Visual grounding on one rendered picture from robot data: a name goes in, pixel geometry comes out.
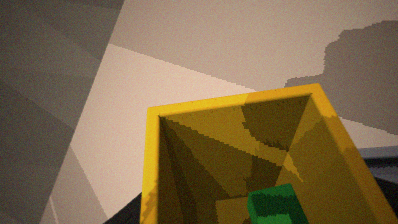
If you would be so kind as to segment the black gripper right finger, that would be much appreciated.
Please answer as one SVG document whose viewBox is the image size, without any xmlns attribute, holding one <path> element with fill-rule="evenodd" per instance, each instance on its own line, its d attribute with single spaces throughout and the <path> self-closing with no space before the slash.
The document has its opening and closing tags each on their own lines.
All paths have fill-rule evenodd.
<svg viewBox="0 0 398 224">
<path fill-rule="evenodd" d="M 375 177 L 380 189 L 385 195 L 391 209 L 398 219 L 398 183 Z"/>
</svg>

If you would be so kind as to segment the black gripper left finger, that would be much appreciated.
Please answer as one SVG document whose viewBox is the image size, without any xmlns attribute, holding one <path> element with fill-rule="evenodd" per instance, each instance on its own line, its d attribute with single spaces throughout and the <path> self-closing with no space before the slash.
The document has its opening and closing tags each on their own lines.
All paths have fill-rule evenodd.
<svg viewBox="0 0 398 224">
<path fill-rule="evenodd" d="M 103 224 L 140 224 L 142 192 Z"/>
</svg>

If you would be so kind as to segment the yellow square cup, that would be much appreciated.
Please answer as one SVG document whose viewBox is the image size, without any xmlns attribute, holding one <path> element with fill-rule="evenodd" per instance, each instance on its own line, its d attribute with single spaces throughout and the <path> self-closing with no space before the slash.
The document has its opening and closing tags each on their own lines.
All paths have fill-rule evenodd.
<svg viewBox="0 0 398 224">
<path fill-rule="evenodd" d="M 309 224 L 398 224 L 319 83 L 148 107 L 140 224 L 252 224 L 287 183 Z"/>
</svg>

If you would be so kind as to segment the dark green block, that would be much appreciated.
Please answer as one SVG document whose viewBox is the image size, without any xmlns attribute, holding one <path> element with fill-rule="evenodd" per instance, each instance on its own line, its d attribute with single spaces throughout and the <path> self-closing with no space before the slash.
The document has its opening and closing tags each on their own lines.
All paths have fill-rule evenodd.
<svg viewBox="0 0 398 224">
<path fill-rule="evenodd" d="M 309 224 L 290 183 L 249 192 L 252 224 Z"/>
</svg>

